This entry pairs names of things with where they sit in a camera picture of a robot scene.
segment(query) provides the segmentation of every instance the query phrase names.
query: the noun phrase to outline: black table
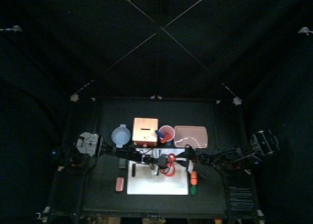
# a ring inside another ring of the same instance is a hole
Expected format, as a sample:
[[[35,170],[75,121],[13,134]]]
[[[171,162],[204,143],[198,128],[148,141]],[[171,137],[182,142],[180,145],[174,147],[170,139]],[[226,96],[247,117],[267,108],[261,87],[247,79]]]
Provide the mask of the black table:
[[[240,107],[235,106],[231,100],[101,98],[81,100],[73,104],[64,131],[64,147],[77,140],[83,132],[99,133],[105,141],[113,144],[113,129],[124,123],[132,131],[135,117],[158,118],[159,126],[204,126],[208,147],[199,150],[207,154],[215,154],[247,142]],[[127,195],[125,186],[121,193],[115,192],[116,177],[127,178],[127,170],[117,167],[119,158],[103,155],[92,160],[92,163],[95,167],[84,176],[71,175],[65,170],[56,173],[49,198],[52,216],[69,215],[79,220],[81,215],[203,219],[226,219],[231,215],[227,181],[224,182],[212,167],[195,166],[199,182],[198,194],[194,197]]]

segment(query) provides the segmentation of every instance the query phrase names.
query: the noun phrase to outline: black fabric wall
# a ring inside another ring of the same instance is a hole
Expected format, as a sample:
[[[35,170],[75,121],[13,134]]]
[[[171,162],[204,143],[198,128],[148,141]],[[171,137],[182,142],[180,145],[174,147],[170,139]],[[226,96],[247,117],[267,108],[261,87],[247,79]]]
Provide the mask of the black fabric wall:
[[[48,205],[68,100],[6,38],[0,44],[0,223],[30,224]]]
[[[313,37],[303,37],[246,98],[249,132],[271,129],[281,151],[258,170],[270,223],[310,223],[313,214]]]
[[[133,0],[163,25],[196,2],[154,1]],[[310,223],[313,36],[297,30],[313,27],[311,0],[206,0],[168,32],[208,70],[160,34],[105,75],[155,32],[127,2],[1,0],[0,9],[0,27],[22,28],[0,32],[0,223],[35,223],[48,203],[49,149],[91,79],[85,96],[230,98],[222,80],[243,99],[249,135],[270,129],[279,140],[257,176],[267,222]]]

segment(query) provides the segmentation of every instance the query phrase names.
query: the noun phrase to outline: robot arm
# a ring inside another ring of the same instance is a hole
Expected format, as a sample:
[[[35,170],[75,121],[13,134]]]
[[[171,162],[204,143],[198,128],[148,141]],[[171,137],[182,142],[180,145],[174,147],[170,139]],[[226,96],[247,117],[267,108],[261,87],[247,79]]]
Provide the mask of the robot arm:
[[[206,166],[222,166],[227,168],[238,168],[243,159],[251,158],[255,162],[262,162],[261,157],[270,155],[278,150],[277,138],[270,131],[257,132],[250,140],[249,144],[236,148],[230,148],[219,154],[208,155],[199,153],[192,149],[191,145],[186,145],[184,153],[179,155],[159,155],[152,157],[147,153],[136,151],[133,147],[116,148],[104,143],[103,136],[95,133],[83,133],[77,138],[76,143],[77,159],[71,164],[75,167],[84,165],[89,157],[99,157],[101,155],[112,155],[117,158],[135,161],[143,165],[156,165],[160,168],[166,168],[168,163],[176,160],[176,157],[186,158],[186,167],[188,167],[190,161]]]

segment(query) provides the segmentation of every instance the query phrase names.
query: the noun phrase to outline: red object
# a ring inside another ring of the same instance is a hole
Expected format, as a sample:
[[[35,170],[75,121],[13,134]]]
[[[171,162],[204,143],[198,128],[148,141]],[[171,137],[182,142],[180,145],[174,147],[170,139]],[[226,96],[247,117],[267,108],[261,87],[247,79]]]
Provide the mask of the red object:
[[[168,171],[171,170],[171,173],[168,173],[168,171],[164,172],[164,170],[166,170],[164,169],[163,170],[163,175],[164,176],[174,176],[175,175],[175,171],[176,171],[174,164],[172,163],[167,163],[166,166],[167,166]]]
[[[121,192],[123,190],[123,177],[116,177],[116,186],[115,186],[115,190],[117,192]]]
[[[196,185],[198,184],[198,174],[196,171],[191,171],[191,185]]]
[[[167,162],[174,163],[176,161],[176,156],[174,154],[168,154],[167,156]]]
[[[162,144],[166,143],[171,138],[172,138],[172,136],[168,133],[164,133],[164,137],[162,139]]]

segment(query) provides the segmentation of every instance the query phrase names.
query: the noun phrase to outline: metal rod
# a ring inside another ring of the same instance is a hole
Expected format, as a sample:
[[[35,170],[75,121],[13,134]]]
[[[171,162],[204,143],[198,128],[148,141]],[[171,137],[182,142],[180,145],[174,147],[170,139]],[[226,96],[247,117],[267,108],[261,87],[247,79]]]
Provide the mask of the metal rod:
[[[164,26],[167,28],[203,0],[198,0]]]

